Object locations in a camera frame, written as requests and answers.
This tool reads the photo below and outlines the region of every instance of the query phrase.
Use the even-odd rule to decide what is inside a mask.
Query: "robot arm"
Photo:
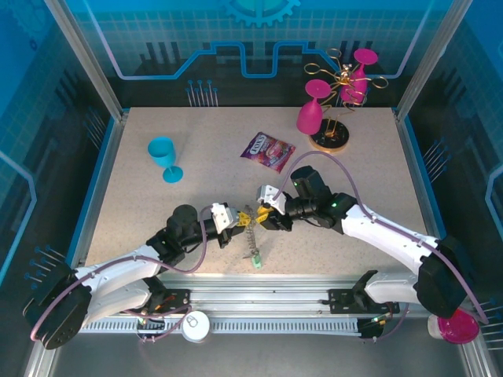
[[[366,273],[354,288],[355,299],[363,306],[365,302],[412,302],[439,317],[453,316],[466,293],[445,263],[425,246],[447,257],[471,284],[471,264],[454,238],[438,240],[397,225],[367,207],[364,211],[354,197],[332,193],[312,167],[299,168],[291,179],[299,195],[296,198],[286,193],[277,195],[277,188],[272,186],[259,189],[257,200],[262,206],[257,222],[269,230],[291,231],[295,220],[313,219],[323,228],[373,245],[410,270],[401,276]]]
[[[226,203],[215,203],[211,218],[204,220],[206,238],[217,240],[224,248],[233,236],[244,231],[249,221],[247,215]],[[83,325],[126,309],[141,311],[148,307],[149,314],[153,314],[158,307],[159,312],[165,312],[160,302],[167,296],[167,289],[154,277],[166,270],[160,263],[176,266],[188,247],[202,242],[202,232],[196,210],[189,205],[177,207],[165,228],[135,251],[107,261],[110,266],[106,269],[100,270],[104,263],[75,270],[65,264],[57,265],[31,296],[23,315],[34,327],[61,292],[90,273],[91,278],[64,297],[37,330],[36,338],[48,350],[65,344]]]

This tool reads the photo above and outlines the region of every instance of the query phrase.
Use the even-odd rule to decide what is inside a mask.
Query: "green object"
[[[251,257],[251,263],[253,263],[253,266],[256,269],[261,269],[262,268],[262,258],[260,258],[260,254],[255,254],[253,257]]]

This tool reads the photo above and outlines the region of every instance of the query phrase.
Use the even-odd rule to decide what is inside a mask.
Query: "table surface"
[[[334,116],[340,109],[332,109]],[[126,254],[141,246],[180,204],[197,210],[215,202],[256,208],[257,188],[279,187],[292,161],[313,150],[296,129],[298,108],[132,108],[114,162],[87,265]],[[350,131],[346,148],[337,153],[353,175],[364,203],[378,214],[407,228],[425,232],[419,203],[390,108],[359,108],[345,116]],[[296,146],[278,174],[240,158],[250,140],[262,131]],[[174,140],[183,179],[164,182],[163,169],[147,153],[158,136]],[[309,156],[298,165],[317,169],[333,192],[353,194],[342,171],[324,156]],[[292,183],[285,191],[295,193]],[[198,273],[264,273],[361,275],[369,269],[403,271],[405,266],[360,240],[296,222],[292,232],[256,229],[263,267],[255,269],[246,235],[233,238],[223,250],[208,244]],[[200,250],[178,265],[188,269]]]

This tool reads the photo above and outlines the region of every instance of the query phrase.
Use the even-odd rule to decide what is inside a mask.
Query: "snack bag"
[[[259,132],[250,141],[241,157],[252,159],[280,173],[295,150],[296,147],[293,145]]]

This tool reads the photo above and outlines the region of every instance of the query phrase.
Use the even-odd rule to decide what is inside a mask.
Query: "pink wine glass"
[[[360,66],[351,75],[351,85],[345,85],[341,90],[341,98],[349,104],[360,105],[365,100],[367,87],[369,83],[365,80],[364,68],[366,65],[377,63],[379,57],[371,49],[357,49],[354,51],[355,60],[360,63]]]
[[[323,109],[318,103],[318,99],[328,97],[332,93],[332,88],[327,82],[315,79],[306,84],[306,92],[313,100],[307,102],[300,109],[297,128],[303,134],[314,135],[320,130],[323,120]]]

